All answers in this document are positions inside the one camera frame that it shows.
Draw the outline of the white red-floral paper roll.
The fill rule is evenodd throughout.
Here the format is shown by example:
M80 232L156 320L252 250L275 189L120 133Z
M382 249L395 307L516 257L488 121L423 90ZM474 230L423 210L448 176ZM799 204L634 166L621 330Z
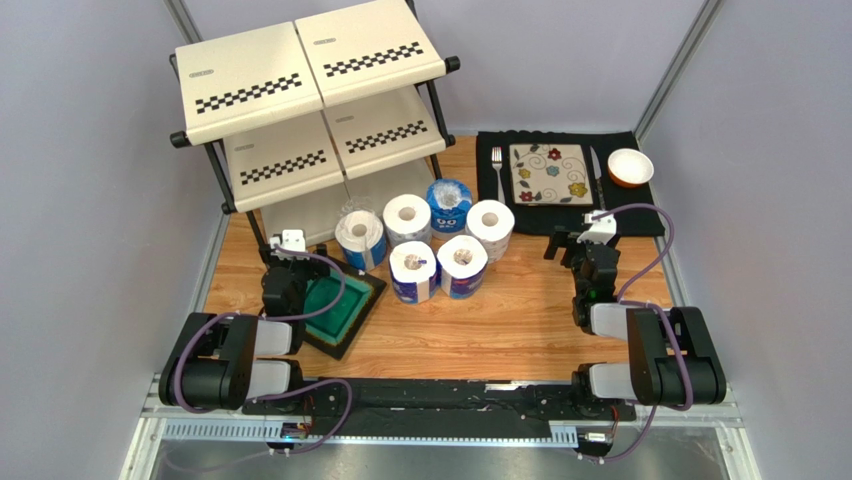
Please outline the white red-floral paper roll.
M466 232L482 244L488 263L495 263L505 255L514 226L514 214L497 200L477 202L466 217Z

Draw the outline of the dark blue roll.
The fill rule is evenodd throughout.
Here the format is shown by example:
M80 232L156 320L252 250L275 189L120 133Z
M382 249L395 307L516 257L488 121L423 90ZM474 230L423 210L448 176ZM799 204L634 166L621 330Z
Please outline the dark blue roll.
M438 266L433 250L425 242L397 245L389 256L389 267L394 293L403 303L421 304L434 296Z
M440 286L450 298L461 300L482 286L488 254L478 239L459 235L445 242L436 256L441 268Z

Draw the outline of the white floral paper roll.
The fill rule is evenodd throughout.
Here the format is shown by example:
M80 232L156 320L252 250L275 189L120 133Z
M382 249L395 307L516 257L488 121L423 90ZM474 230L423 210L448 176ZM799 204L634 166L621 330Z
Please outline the white floral paper roll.
M391 248L409 241L431 242L431 208L417 195L402 194L391 199L382 219Z

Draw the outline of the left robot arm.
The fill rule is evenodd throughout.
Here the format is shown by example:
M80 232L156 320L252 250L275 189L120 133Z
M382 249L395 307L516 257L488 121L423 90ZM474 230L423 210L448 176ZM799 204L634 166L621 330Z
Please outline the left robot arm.
M342 272L319 244L312 251L291 246L271 249L272 265L262 278L264 306L259 314L190 313L167 357L158 383L159 400L193 414L238 410L246 401L283 394L295 367L268 356L301 348L307 322L342 300L338 292L311 312L305 310L309 285Z

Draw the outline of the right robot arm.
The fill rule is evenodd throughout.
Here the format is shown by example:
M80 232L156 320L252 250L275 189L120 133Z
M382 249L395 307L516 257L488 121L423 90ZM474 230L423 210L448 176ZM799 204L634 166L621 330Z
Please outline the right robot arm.
M684 409L721 403L727 380L697 307L664 309L618 301L615 286L618 239L600 242L580 232L556 229L544 257L560 263L574 280L574 323L584 333L620 340L628 347L621 363L581 365L572 375L580 391L595 399Z

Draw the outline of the cream checkered three-tier shelf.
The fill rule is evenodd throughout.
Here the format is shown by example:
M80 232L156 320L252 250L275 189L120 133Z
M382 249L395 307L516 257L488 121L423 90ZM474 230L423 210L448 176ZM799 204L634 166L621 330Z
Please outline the cream checkered three-tier shelf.
M455 139L437 94L459 58L439 54L411 1L369 1L178 47L185 117L176 148L207 151L226 214L259 254L284 229L334 236L345 203L382 210L424 195Z

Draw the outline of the square floral plate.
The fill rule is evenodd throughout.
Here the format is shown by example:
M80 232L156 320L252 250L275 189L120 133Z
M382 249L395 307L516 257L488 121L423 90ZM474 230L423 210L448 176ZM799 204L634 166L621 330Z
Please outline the square floral plate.
M513 144L510 153L512 196L516 204L591 206L594 203L580 145Z

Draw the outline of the green square plate black rim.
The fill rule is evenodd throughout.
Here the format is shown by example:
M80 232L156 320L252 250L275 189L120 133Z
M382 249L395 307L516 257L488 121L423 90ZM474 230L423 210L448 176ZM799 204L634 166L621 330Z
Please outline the green square plate black rim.
M343 272L345 291L330 310L305 321L305 341L325 355L341 360L385 291L387 283L366 273L361 275L343 261L332 261ZM310 313L325 307L336 298L340 285L340 275L334 269L330 270L328 277L311 281L304 311Z

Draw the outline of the silver table knife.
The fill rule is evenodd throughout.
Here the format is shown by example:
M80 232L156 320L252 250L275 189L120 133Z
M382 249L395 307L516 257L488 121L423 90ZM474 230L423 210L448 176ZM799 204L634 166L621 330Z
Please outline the silver table knife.
M595 179L595 184L596 184L596 192L597 192L599 207L600 207L601 210L606 210L607 207L606 207L606 202L605 202L605 198L604 198L604 194L603 194L601 164L600 164L600 160L599 160L599 157L597 155L597 152L596 152L596 150L593 146L590 147L590 154L591 154L591 161L592 161L592 166L593 166L593 174L594 174L594 179Z

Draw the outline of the plastic-wrapped roll blue label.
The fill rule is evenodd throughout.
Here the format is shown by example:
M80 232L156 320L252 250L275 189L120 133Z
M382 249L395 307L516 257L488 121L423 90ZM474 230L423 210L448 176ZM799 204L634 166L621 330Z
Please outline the plastic-wrapped roll blue label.
M350 199L343 205L334 236L346 262L358 270L369 272L386 258L388 242L384 223L362 198Z

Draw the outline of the white and orange bowl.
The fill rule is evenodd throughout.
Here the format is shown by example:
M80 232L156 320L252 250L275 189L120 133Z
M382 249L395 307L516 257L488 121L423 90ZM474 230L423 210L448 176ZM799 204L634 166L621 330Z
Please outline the white and orange bowl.
M610 179L623 188L638 188L647 184L655 174L651 159L639 150L622 148L607 159Z

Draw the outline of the silver fork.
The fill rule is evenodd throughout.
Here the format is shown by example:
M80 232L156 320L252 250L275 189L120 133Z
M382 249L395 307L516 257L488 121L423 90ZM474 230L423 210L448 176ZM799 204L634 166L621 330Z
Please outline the silver fork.
M491 151L491 163L492 168L496 175L496 193L497 193L497 201L501 204L505 203L505 193L502 185L502 167L503 167L503 153L502 148L499 146L493 147Z

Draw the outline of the blue cartoon-face wrapped roll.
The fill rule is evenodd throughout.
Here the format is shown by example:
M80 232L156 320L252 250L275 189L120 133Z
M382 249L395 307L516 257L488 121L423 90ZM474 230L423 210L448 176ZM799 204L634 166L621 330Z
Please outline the blue cartoon-face wrapped roll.
M449 240L463 234L467 215L473 205L470 189L456 179L439 179L433 182L426 197L431 211L432 235Z

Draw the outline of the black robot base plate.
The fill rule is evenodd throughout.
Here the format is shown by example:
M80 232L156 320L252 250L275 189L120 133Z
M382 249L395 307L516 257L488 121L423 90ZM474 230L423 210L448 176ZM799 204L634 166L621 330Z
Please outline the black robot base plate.
M545 439L554 422L610 429L637 418L622 401L595 400L566 383L369 378L248 403L242 411L308 420L316 435L438 439Z

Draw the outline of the aluminium frame rail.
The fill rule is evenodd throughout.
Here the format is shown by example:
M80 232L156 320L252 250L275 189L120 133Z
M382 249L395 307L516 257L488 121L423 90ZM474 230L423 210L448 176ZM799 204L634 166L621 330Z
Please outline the aluminium frame rail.
M596 399L560 381L349 379L293 399L252 401L235 410L191 414L144 402L121 470L124 479L151 479L169 441L243 442L259 449L321 442L351 446L474 447L484 452L537 448L601 457L624 450L633 433L660 463L677 454L708 458L729 479L757 479L750 439L732 396L686 412L630 401Z

